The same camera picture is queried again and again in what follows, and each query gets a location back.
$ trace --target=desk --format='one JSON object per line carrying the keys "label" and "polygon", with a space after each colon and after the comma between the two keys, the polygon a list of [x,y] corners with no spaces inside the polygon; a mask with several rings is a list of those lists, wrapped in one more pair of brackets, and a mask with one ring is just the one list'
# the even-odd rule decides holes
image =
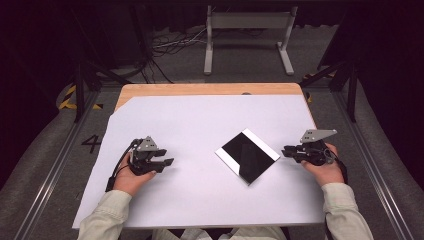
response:
{"label": "desk", "polygon": [[[240,95],[247,92],[252,95]],[[322,223],[322,191],[300,164],[281,157],[248,186],[214,153],[249,128],[281,154],[284,145],[298,143],[314,127],[297,84],[127,85],[73,227],[97,205],[123,149],[146,135],[175,161],[134,197],[126,227]]]}

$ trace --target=white metal stand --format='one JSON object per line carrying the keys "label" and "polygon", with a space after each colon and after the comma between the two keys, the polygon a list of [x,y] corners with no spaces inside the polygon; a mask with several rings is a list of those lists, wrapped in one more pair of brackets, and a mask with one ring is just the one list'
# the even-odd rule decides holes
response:
{"label": "white metal stand", "polygon": [[212,73],[213,57],[213,28],[281,28],[283,29],[283,41],[277,42],[278,51],[287,75],[293,75],[293,67],[287,54],[289,42],[297,7],[292,7],[291,12],[212,12],[208,6],[206,29],[207,45],[205,56],[205,75]]}

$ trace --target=person's right arm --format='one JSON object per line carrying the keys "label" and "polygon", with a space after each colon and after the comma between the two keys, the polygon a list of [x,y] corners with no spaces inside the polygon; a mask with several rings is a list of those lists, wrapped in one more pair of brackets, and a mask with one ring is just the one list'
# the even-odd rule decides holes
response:
{"label": "person's right arm", "polygon": [[[337,155],[337,149],[328,148]],[[373,239],[367,222],[358,211],[352,188],[344,183],[337,162],[314,166],[302,161],[302,166],[315,176],[324,192],[324,212],[334,240]]]}

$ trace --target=white cloth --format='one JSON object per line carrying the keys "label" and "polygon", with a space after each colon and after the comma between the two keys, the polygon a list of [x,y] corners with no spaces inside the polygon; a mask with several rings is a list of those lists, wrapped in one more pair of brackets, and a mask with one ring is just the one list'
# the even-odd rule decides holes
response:
{"label": "white cloth", "polygon": [[[324,192],[324,212],[328,228],[334,240],[373,239],[365,219],[358,212],[352,189],[343,183],[329,183],[322,186]],[[131,196],[125,192],[112,190],[101,199],[94,212],[80,225],[78,239],[118,239],[123,223],[128,218],[128,204]],[[153,231],[153,240],[211,240],[202,229],[187,229],[177,238],[166,229]],[[286,240],[279,227],[235,228],[224,234],[220,240]]]}

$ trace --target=gray carpet floor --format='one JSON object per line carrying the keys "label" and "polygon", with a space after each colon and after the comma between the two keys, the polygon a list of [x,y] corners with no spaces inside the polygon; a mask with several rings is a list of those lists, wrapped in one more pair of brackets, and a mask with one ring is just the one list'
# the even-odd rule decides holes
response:
{"label": "gray carpet floor", "polygon": [[[288,53],[295,71],[287,76],[276,48],[279,33],[267,30],[252,37],[240,32],[223,32],[214,39],[213,73],[203,74],[205,44],[197,43],[186,47],[174,55],[155,58],[163,72],[175,83],[232,83],[232,82],[300,82],[306,73],[316,71],[336,27],[294,29],[289,42]],[[145,71],[150,81],[166,82],[161,73]],[[135,83],[143,83],[139,74],[131,78]],[[398,237],[394,222],[388,217],[381,196],[365,168],[361,152],[354,141],[350,123],[343,117],[335,101],[335,93],[325,86],[325,79],[308,87],[312,96],[309,107],[318,128],[337,129],[338,134],[328,139],[335,144],[341,159],[349,169],[349,183],[356,200],[367,220],[375,239],[402,239]],[[74,144],[66,159],[49,200],[41,209],[41,214],[28,234],[29,239],[76,239],[78,232],[71,229],[78,210],[85,185],[96,161],[99,146],[90,153],[91,146],[82,143],[98,136],[103,138],[109,116],[113,113],[119,97],[120,86],[106,82],[95,102],[103,104],[101,110],[91,110],[75,137]],[[60,94],[58,102],[63,99]],[[404,239],[423,239],[424,211],[420,203],[424,201],[423,191],[416,185],[401,159],[380,128],[366,96],[359,86],[357,93],[356,126],[364,136],[366,145],[374,157],[399,211],[407,223],[411,236]],[[0,193],[0,236],[13,239],[24,221],[28,210],[39,192],[40,187],[60,153],[62,145],[75,126],[75,110],[62,109],[59,115],[40,133],[28,148],[9,181]],[[292,239],[323,239],[322,225],[290,227]],[[147,230],[125,229],[122,239],[145,239]]]}

